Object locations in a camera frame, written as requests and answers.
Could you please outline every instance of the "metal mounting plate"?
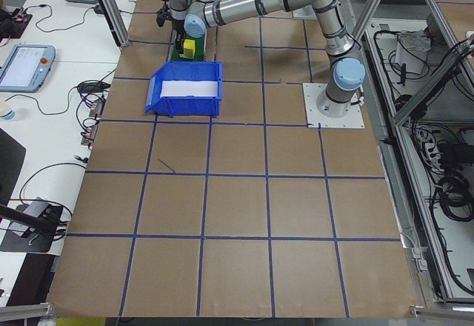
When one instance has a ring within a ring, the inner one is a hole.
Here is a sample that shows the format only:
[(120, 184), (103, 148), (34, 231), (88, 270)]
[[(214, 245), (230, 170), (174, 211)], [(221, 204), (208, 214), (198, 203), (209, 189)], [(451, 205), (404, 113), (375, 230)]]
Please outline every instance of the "metal mounting plate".
[(365, 128), (359, 105), (351, 106), (344, 117), (333, 119), (320, 113), (316, 107), (316, 99), (326, 89), (326, 84), (304, 83), (304, 106), (306, 107), (306, 118), (308, 127), (322, 128)]
[(292, 15), (296, 20), (317, 20), (316, 14), (314, 13), (313, 7), (311, 5), (294, 10)]

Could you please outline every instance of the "screen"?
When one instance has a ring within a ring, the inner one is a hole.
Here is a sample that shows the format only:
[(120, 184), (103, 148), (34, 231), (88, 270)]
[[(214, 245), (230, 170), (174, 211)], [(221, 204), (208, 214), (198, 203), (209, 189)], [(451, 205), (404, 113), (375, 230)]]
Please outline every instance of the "screen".
[(35, 75), (39, 61), (46, 48), (18, 47), (13, 54), (4, 75), (0, 79), (2, 87), (27, 87)]

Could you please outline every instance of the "blue plastic bin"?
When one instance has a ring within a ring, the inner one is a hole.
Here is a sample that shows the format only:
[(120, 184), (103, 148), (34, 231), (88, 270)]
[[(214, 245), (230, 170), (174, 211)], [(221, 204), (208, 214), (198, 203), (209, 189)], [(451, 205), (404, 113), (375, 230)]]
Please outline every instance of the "blue plastic bin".
[[(217, 82), (216, 96), (163, 96), (164, 81)], [(222, 63), (219, 61), (169, 61), (150, 79), (145, 113), (159, 115), (219, 115), (222, 100)]]

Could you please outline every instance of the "yellow object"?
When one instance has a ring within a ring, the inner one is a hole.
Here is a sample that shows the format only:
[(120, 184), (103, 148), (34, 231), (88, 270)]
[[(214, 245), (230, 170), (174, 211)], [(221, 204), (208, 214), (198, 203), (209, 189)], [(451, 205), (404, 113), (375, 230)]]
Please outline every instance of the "yellow object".
[(105, 326), (106, 319), (63, 319), (56, 320), (56, 326)]
[(193, 39), (185, 39), (183, 43), (183, 50), (183, 54), (179, 55), (181, 58), (193, 59), (194, 54), (196, 53), (196, 41)]

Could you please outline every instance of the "white table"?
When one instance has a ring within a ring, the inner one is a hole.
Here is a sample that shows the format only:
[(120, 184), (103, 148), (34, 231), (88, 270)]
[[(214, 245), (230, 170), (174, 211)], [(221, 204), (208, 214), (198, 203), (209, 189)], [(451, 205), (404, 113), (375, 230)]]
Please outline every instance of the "white table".
[[(133, 12), (135, 4), (128, 0), (116, 0), (120, 10)], [(26, 0), (24, 7), (48, 4), (53, 9), (53, 17), (44, 20), (40, 26), (45, 30), (68, 27), (82, 20), (89, 4), (76, 4), (64, 0)], [(0, 66), (10, 53), (14, 44), (48, 44), (56, 48), (56, 60), (44, 85), (37, 93), (27, 94), (39, 100), (41, 108), (47, 112), (59, 112), (67, 106), (67, 92), (84, 80), (101, 79), (116, 68), (120, 50), (113, 41), (105, 18), (90, 10), (83, 25), (71, 30), (43, 33), (35, 23), (49, 14), (47, 7), (32, 8), (33, 20), (21, 39), (11, 40), (0, 47)], [(125, 25), (130, 24), (131, 15), (123, 13)], [(0, 93), (0, 99), (6, 99), (12, 93)], [(78, 93), (71, 93), (70, 109), (62, 115), (43, 116), (36, 103), (31, 99), (14, 98), (8, 104), (15, 110), (16, 117), (11, 122), (0, 122), (0, 128), (27, 148), (26, 158), (21, 170), (12, 199), (19, 197), (19, 190), (26, 180), (37, 170), (55, 163), (76, 162), (74, 155), (88, 157), (90, 151), (81, 146), (81, 128), (76, 120), (76, 108), (80, 102)], [(81, 106), (79, 117), (85, 119), (89, 110)], [(24, 191), (26, 199), (37, 196), (61, 202), (72, 211), (76, 203), (84, 170), (75, 166), (58, 166), (45, 170), (35, 177)], [(11, 201), (10, 207), (19, 202)], [(63, 212), (62, 219), (68, 220), (69, 214)], [(8, 221), (0, 223), (6, 228)], [(4, 231), (0, 231), (0, 240)], [(50, 254), (60, 255), (64, 240), (54, 242)], [(26, 253), (0, 252), (0, 288), (10, 294), (18, 278)], [(0, 307), (5, 306), (8, 296), (0, 297)]]

